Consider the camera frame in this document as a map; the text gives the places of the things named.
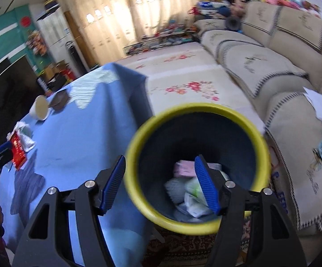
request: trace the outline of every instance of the table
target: table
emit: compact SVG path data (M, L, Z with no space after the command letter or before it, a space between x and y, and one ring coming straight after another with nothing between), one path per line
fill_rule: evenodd
M0 205L6 230L3 238L13 252L26 223L24 210L29 210L31 216L49 187L56 186L60 191L77 188L86 180L94 179L99 171L109 168L118 155L125 154L138 127L152 115L144 82L145 76L138 72L110 63L64 87L71 102L62 112L50 113L44 122L29 115L23 118L30 124L32 138L36 141L36 147L27 154L28 162L36 151L34 176L43 176L45 184L38 192L29 185L18 193L14 187L18 172L14 167L11 171L7 167L2 170ZM19 172L24 172L27 163ZM19 213L12 215L14 194L20 194L22 199ZM69 220L74 259L83 265L72 211ZM99 220L115 265L140 266L153 224L132 204L124 184L119 188L112 209Z

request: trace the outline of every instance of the beige sofa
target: beige sofa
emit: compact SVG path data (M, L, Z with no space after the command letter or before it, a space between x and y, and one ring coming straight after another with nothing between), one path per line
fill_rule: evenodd
M304 87L322 94L322 20L288 7L250 2L243 34L224 21L195 25L201 44L248 96L266 125L272 180L297 227L307 261L322 249L322 122Z

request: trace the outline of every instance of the silver bolt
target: silver bolt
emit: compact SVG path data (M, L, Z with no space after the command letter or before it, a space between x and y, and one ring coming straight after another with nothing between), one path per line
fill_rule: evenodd
M85 186L87 187L87 188L92 188L92 187L94 187L95 186L95 181L92 181L92 180L90 180L90 181L86 181L85 182Z
M272 195L272 190L269 188L264 188L264 193L265 193L265 195L270 196L270 195Z
M232 189L235 187L235 183L233 181L226 181L225 185L227 188Z
M54 193L56 193L56 191L57 191L57 189L53 186L53 187L48 189L48 194L53 195Z

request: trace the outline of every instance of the beige curtain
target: beige curtain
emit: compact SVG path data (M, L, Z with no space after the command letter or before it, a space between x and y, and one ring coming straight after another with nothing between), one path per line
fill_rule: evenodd
M123 48L154 35L170 19L191 24L199 0L58 0L69 10L100 64L123 57Z

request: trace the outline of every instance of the red wrapper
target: red wrapper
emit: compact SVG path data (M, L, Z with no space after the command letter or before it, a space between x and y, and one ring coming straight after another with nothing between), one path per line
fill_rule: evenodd
M10 142L13 145L13 164L16 170L20 170L23 164L26 162L26 154L22 147L22 143L20 142L20 138L16 132L13 133L10 138Z

